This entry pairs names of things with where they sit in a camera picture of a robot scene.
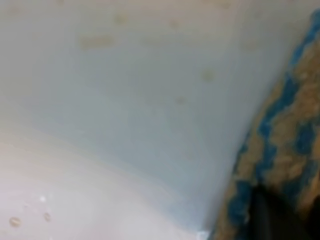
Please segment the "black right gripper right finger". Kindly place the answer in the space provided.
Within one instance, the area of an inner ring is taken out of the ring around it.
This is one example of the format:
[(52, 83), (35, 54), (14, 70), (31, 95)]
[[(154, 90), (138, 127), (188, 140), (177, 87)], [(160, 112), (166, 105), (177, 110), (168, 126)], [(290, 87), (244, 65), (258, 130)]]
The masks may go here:
[(313, 202), (313, 207), (309, 213), (309, 231), (314, 240), (320, 239), (320, 200)]

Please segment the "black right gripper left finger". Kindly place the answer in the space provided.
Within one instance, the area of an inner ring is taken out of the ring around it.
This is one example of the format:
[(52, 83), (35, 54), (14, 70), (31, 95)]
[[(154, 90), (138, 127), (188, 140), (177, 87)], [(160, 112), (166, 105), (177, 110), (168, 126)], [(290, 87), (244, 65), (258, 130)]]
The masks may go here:
[(249, 207), (250, 240), (309, 240), (303, 222), (280, 196), (258, 186)]

